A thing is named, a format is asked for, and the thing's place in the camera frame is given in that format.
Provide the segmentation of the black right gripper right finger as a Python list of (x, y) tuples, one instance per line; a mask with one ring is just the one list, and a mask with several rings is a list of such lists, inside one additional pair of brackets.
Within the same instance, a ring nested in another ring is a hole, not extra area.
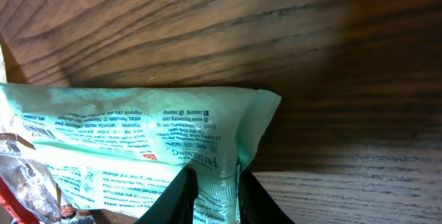
[(249, 170), (240, 174), (238, 202), (241, 224), (295, 224)]

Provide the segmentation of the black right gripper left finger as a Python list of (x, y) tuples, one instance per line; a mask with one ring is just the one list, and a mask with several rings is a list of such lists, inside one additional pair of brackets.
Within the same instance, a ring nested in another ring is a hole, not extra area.
[(185, 167), (135, 224), (192, 224), (197, 197), (196, 171)]

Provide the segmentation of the teal snack packet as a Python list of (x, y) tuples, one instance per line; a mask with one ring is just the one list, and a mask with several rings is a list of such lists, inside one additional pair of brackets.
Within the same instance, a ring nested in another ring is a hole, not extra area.
[(236, 87), (1, 85), (4, 123), (34, 145), (75, 207), (139, 217), (191, 166), (194, 223), (239, 221), (238, 175), (280, 100)]

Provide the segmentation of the brown snack bag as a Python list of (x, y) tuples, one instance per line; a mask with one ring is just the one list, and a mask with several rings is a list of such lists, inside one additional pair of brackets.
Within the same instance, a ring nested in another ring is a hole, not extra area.
[(95, 224), (92, 213), (77, 209), (63, 196), (35, 149), (16, 134), (19, 123), (1, 94), (1, 180), (39, 221), (50, 224)]

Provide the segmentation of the red white snack bar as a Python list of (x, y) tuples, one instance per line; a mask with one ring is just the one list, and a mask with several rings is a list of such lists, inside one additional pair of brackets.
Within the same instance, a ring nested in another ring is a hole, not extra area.
[(1, 205), (13, 217), (14, 223), (39, 224), (37, 218), (16, 199), (3, 180), (1, 180)]

